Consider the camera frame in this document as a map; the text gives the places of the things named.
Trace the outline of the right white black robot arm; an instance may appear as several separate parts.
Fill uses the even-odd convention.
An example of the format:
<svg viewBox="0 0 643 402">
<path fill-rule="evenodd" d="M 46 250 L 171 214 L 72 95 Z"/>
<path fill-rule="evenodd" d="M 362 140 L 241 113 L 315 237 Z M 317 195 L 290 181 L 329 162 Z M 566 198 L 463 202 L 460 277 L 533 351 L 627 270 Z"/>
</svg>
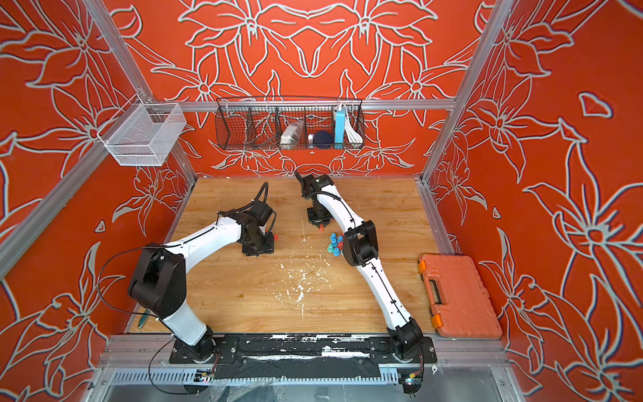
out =
<svg viewBox="0 0 643 402">
<path fill-rule="evenodd" d="M 295 173 L 295 177 L 301 185 L 303 199 L 312 202 L 307 210 L 309 222 L 322 227 L 335 220 L 343 231 L 344 258 L 365 279 L 382 311 L 390 336 L 391 353 L 402 362 L 422 355 L 422 329 L 384 272 L 375 223 L 353 211 L 330 177 L 302 176 L 299 173 Z"/>
</svg>

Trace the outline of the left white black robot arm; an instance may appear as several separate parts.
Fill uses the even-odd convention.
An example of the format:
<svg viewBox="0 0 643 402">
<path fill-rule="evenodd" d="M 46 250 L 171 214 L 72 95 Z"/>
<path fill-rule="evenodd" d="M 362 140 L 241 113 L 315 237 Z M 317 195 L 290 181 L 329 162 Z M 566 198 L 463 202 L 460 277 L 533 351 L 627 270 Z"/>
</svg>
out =
<svg viewBox="0 0 643 402">
<path fill-rule="evenodd" d="M 202 261 L 235 243 L 244 256 L 272 254 L 276 212 L 268 204 L 269 184 L 260 187 L 249 204 L 219 212 L 210 225 L 167 244 L 142 247 L 128 288 L 128 295 L 149 310 L 168 328 L 177 346 L 196 362 L 215 355 L 212 329 L 197 316 L 188 302 L 187 279 Z"/>
</svg>

